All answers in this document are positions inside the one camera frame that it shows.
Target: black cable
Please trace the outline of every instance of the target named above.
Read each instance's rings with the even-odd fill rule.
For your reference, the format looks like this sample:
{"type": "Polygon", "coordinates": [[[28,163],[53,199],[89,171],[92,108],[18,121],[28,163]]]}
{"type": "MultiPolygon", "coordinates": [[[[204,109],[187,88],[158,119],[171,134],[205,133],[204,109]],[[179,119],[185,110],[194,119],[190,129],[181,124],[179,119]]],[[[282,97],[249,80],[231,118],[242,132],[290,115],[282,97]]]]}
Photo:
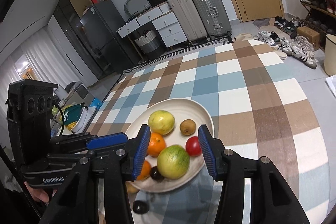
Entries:
{"type": "Polygon", "coordinates": [[[3,162],[5,163],[5,165],[7,166],[7,168],[9,169],[9,171],[13,174],[14,178],[16,179],[17,183],[20,185],[28,203],[30,204],[30,206],[33,208],[33,210],[35,211],[35,213],[37,214],[38,218],[41,219],[42,217],[42,213],[40,212],[40,210],[38,209],[35,201],[33,200],[32,196],[30,195],[26,185],[24,184],[23,179],[21,178],[21,176],[19,175],[18,171],[16,170],[16,168],[14,167],[13,163],[10,161],[10,159],[7,157],[6,153],[4,152],[4,150],[2,149],[1,145],[0,145],[0,157],[2,158],[3,162]]]}
{"type": "Polygon", "coordinates": [[[62,109],[60,108],[60,106],[59,106],[58,104],[56,104],[56,103],[54,102],[54,106],[58,108],[58,110],[59,110],[60,113],[61,113],[61,117],[62,117],[62,129],[61,129],[61,132],[60,132],[60,134],[59,134],[59,136],[61,136],[61,135],[63,134],[63,130],[64,130],[64,115],[63,115],[63,111],[62,111],[62,109]]]}

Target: beige oval plate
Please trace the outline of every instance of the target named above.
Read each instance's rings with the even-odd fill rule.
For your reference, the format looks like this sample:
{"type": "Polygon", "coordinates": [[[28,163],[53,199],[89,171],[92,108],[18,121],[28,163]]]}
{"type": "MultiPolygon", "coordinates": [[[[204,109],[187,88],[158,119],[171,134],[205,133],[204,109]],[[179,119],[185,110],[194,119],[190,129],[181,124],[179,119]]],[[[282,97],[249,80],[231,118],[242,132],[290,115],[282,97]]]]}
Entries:
{"type": "MultiPolygon", "coordinates": [[[[207,110],[199,103],[183,98],[168,99],[152,105],[147,110],[145,110],[137,119],[132,122],[126,131],[128,138],[134,138],[137,136],[139,129],[142,124],[148,124],[149,116],[157,110],[166,110],[172,113],[175,117],[175,128],[172,133],[164,136],[166,145],[170,146],[173,144],[179,144],[185,148],[185,143],[190,137],[197,136],[198,128],[201,124],[206,124],[212,136],[214,136],[214,127],[212,118],[207,112],[207,110]],[[196,123],[196,132],[190,136],[184,136],[180,132],[180,123],[186,119],[192,119],[196,123]]],[[[146,160],[151,164],[151,166],[156,166],[157,158],[147,156],[146,160]]],[[[198,157],[190,157],[190,165],[187,173],[177,180],[164,179],[162,182],[156,182],[151,177],[143,181],[134,181],[131,184],[145,192],[150,193],[164,193],[174,190],[195,177],[198,172],[204,166],[203,155],[198,157]]]]}

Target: tomato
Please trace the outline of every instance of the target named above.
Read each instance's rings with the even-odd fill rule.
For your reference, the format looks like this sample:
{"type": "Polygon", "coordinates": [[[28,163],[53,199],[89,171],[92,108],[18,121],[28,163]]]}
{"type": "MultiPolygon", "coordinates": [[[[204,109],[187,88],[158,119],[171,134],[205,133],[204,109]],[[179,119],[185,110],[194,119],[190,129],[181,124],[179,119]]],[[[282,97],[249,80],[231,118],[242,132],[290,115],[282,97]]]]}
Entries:
{"type": "Polygon", "coordinates": [[[199,156],[202,153],[198,137],[194,136],[187,140],[185,144],[185,150],[191,157],[199,156]]]}

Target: beige trash bin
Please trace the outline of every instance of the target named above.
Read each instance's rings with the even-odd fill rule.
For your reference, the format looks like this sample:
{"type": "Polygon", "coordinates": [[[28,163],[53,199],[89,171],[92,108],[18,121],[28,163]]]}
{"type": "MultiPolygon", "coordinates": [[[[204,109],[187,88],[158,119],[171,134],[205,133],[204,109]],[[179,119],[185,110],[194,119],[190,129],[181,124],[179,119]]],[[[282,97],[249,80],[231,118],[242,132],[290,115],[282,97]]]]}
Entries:
{"type": "Polygon", "coordinates": [[[327,75],[336,75],[336,36],[326,35],[324,70],[327,75]]]}

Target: plaid tablecloth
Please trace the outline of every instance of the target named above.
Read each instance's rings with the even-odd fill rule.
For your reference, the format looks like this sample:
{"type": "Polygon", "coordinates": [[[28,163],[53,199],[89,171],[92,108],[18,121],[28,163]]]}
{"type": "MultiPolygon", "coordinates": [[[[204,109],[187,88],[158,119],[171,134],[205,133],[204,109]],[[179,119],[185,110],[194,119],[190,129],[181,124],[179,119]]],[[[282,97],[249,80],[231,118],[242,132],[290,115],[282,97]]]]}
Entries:
{"type": "MultiPolygon", "coordinates": [[[[310,223],[325,218],[330,181],[320,127],[290,68],[268,45],[235,42],[127,75],[110,93],[89,132],[99,136],[125,132],[144,110],[169,98],[202,104],[212,116],[216,138],[243,157],[268,156],[299,198],[310,223]]],[[[245,184],[243,223],[249,223],[250,180],[245,184]]],[[[136,199],[147,200],[150,211],[141,216],[133,213],[134,222],[213,223],[221,186],[204,167],[175,191],[140,191],[136,199]]]]}

